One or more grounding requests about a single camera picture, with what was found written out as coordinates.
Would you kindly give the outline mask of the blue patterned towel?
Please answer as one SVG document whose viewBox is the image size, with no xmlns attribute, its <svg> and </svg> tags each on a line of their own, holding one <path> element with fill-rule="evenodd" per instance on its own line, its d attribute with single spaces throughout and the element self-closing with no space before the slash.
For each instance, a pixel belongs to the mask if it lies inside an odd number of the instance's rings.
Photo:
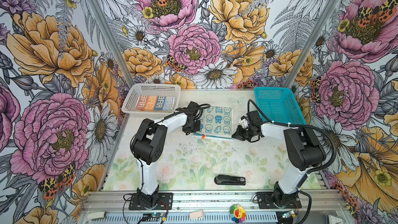
<svg viewBox="0 0 398 224">
<path fill-rule="evenodd" d="M 200 117 L 200 131 L 193 136 L 205 139 L 232 140 L 233 108 L 211 106 Z"/>
</svg>

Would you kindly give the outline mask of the teal plastic basket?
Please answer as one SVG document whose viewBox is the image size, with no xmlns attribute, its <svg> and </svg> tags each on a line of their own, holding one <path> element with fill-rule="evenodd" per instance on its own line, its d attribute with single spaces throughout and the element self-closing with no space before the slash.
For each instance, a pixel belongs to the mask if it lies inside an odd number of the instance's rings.
<svg viewBox="0 0 398 224">
<path fill-rule="evenodd" d="M 270 120 L 280 123 L 307 124 L 291 89 L 256 87 L 254 94 L 257 106 Z"/>
</svg>

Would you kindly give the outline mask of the white plastic basket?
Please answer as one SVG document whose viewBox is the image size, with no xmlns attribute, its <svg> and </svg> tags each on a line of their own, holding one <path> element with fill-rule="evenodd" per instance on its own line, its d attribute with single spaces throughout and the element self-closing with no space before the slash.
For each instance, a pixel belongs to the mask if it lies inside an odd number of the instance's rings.
<svg viewBox="0 0 398 224">
<path fill-rule="evenodd" d="M 122 105 L 122 111 L 134 116 L 166 116 L 176 110 L 181 87 L 172 84 L 134 84 Z"/>
</svg>

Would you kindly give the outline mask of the multicolour striped letter towel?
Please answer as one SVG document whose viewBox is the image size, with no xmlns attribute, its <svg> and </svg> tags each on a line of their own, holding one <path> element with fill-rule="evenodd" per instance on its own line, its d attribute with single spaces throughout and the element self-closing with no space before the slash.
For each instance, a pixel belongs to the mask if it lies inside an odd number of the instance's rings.
<svg viewBox="0 0 398 224">
<path fill-rule="evenodd" d="M 141 95 L 135 109 L 146 112 L 172 112 L 175 106 L 174 96 Z"/>
</svg>

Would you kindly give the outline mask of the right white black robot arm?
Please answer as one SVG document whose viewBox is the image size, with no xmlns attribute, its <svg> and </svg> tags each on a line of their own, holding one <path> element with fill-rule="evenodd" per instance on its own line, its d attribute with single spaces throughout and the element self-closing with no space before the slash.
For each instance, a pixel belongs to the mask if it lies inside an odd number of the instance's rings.
<svg viewBox="0 0 398 224">
<path fill-rule="evenodd" d="M 258 192 L 259 208 L 284 208 L 300 206 L 299 190 L 309 174 L 326 159 L 314 130 L 308 125 L 263 121 L 259 112 L 243 116 L 232 138 L 255 142 L 272 138 L 285 142 L 290 164 L 284 176 L 275 183 L 273 192 Z"/>
</svg>

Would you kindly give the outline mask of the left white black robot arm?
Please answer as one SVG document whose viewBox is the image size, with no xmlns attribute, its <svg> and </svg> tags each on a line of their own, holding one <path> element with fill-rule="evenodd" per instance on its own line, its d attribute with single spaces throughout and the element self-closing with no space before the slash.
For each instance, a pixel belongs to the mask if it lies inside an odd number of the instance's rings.
<svg viewBox="0 0 398 224">
<path fill-rule="evenodd" d="M 132 197 L 137 205 L 154 209 L 161 203 L 156 162 L 162 156 L 166 137 L 176 129 L 186 135 L 199 132 L 201 116 L 209 107 L 210 104 L 190 102 L 187 107 L 178 108 L 159 120 L 146 118 L 142 121 L 130 142 L 130 150 L 139 166 L 140 184 Z"/>
</svg>

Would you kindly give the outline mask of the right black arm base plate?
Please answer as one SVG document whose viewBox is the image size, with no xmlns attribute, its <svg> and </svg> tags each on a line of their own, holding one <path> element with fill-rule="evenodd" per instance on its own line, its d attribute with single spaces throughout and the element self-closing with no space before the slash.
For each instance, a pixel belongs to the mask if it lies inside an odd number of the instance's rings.
<svg viewBox="0 0 398 224">
<path fill-rule="evenodd" d="M 253 202 L 258 204 L 259 209 L 302 208 L 297 192 L 290 195 L 279 192 L 257 192 Z"/>
</svg>

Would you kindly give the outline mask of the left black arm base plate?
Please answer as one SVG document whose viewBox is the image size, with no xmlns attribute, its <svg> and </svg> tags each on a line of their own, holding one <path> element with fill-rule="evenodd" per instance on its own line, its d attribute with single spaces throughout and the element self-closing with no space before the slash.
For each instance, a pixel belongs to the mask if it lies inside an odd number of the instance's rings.
<svg viewBox="0 0 398 224">
<path fill-rule="evenodd" d="M 173 196 L 171 192 L 154 193 L 154 195 L 133 194 L 130 200 L 129 210 L 171 210 L 173 205 Z"/>
</svg>

